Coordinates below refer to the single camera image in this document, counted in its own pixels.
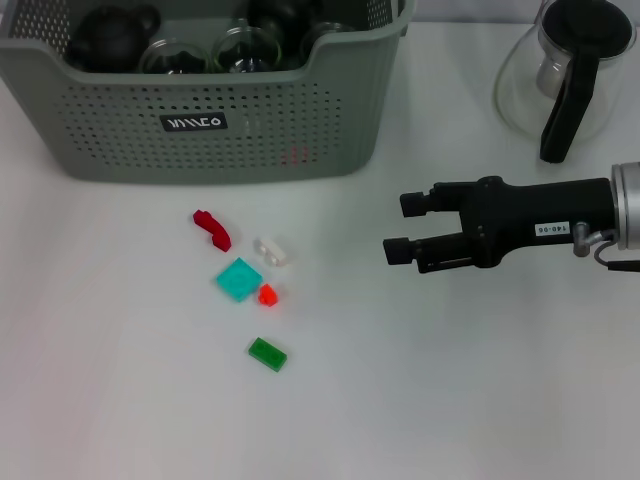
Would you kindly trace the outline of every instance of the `small red block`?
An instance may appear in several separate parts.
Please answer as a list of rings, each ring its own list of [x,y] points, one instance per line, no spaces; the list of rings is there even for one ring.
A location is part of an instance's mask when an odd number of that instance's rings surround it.
[[[271,288],[271,285],[266,284],[260,287],[258,300],[262,305],[273,307],[276,303],[278,303],[278,294],[273,288]]]

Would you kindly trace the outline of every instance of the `green block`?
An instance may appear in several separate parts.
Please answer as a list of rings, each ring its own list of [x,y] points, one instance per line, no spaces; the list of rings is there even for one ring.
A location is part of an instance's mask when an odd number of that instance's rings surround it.
[[[287,354],[282,353],[273,345],[268,344],[261,338],[256,339],[249,349],[249,355],[264,363],[271,370],[279,372],[284,362],[287,361]]]

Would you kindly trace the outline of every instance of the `cyan block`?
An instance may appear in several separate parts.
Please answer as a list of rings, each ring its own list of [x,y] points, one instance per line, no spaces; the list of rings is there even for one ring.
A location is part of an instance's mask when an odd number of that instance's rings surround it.
[[[262,275],[238,258],[216,279],[222,290],[235,301],[242,302],[262,285]]]

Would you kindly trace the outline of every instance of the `coffee pot black handle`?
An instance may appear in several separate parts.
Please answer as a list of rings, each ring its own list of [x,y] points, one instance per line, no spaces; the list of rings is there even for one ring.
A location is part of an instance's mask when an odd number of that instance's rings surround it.
[[[600,55],[597,49],[577,49],[564,77],[562,88],[542,132],[540,159],[562,163],[573,143],[595,89]]]

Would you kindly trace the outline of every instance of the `red toy block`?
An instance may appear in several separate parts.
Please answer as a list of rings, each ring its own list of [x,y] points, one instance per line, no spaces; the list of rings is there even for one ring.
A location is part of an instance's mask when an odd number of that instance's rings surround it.
[[[262,305],[273,307],[276,303],[278,303],[278,294],[273,288],[271,288],[271,285],[266,284],[260,287],[258,300]]]
[[[203,228],[211,235],[213,235],[213,244],[223,252],[228,252],[231,248],[231,237],[224,229],[224,227],[218,222],[209,212],[203,212],[198,210],[193,214],[193,221],[200,228]]]

